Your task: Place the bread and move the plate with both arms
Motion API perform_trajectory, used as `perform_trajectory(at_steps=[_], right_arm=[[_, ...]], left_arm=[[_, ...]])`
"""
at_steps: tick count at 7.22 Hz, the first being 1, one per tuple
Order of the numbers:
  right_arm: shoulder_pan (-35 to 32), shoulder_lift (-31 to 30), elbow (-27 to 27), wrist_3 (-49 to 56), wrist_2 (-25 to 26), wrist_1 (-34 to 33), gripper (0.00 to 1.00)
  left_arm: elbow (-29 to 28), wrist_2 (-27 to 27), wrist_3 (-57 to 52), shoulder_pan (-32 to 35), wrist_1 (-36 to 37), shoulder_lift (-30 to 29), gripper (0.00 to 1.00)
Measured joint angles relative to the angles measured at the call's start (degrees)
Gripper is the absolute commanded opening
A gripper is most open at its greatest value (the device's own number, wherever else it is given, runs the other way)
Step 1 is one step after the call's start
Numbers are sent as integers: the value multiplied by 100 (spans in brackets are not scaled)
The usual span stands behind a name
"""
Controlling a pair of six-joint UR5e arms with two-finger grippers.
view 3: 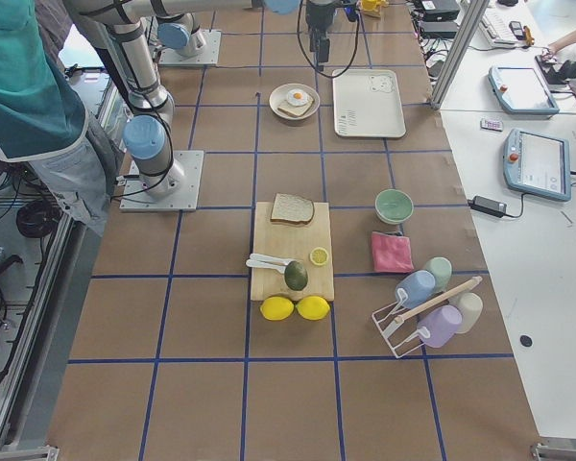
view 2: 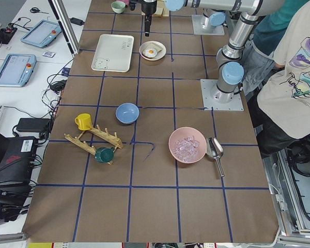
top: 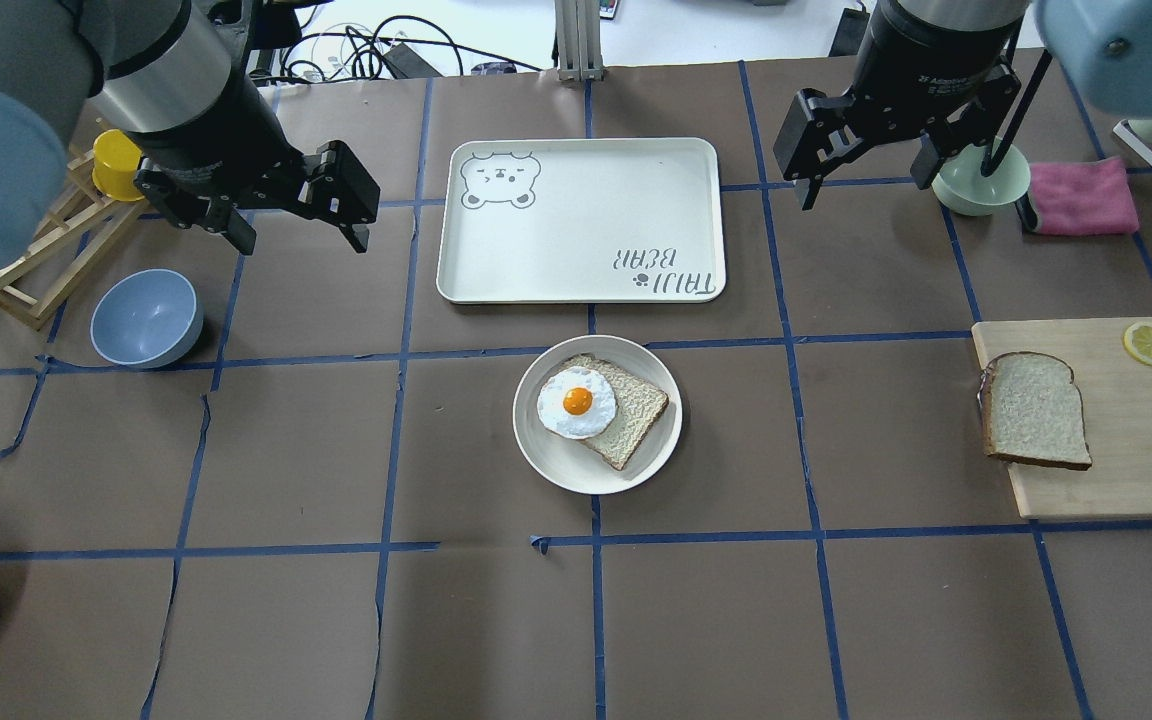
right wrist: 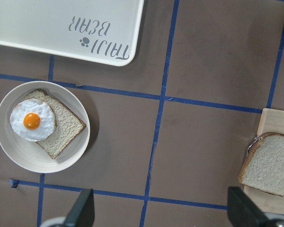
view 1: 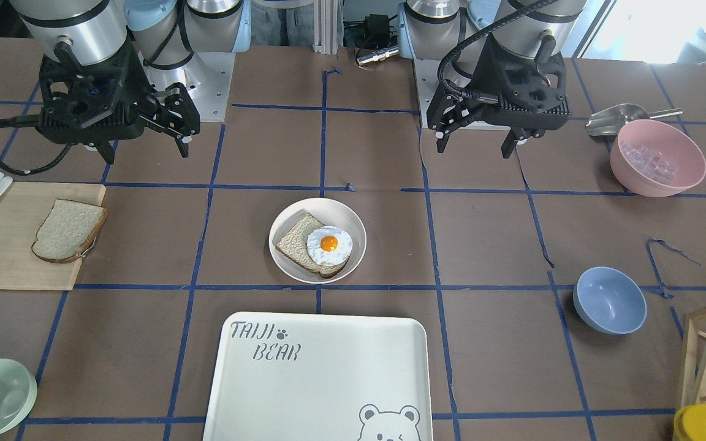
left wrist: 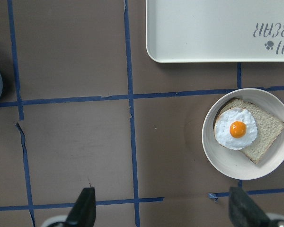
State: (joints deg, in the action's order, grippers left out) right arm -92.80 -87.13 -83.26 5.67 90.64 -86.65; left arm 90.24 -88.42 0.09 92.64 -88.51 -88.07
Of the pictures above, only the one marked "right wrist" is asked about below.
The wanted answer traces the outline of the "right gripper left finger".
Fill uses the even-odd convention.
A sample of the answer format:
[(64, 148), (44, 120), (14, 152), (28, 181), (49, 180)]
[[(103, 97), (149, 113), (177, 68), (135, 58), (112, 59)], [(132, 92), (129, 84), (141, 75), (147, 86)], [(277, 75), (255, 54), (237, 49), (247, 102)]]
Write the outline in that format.
[(92, 227), (95, 220), (94, 194), (83, 189), (64, 221), (65, 227)]

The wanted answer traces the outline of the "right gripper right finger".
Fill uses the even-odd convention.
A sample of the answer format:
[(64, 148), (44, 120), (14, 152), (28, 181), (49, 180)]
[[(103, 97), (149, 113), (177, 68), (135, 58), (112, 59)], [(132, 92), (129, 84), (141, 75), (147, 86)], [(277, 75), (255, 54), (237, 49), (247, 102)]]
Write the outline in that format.
[(271, 227), (272, 222), (239, 187), (228, 188), (227, 216), (233, 227)]

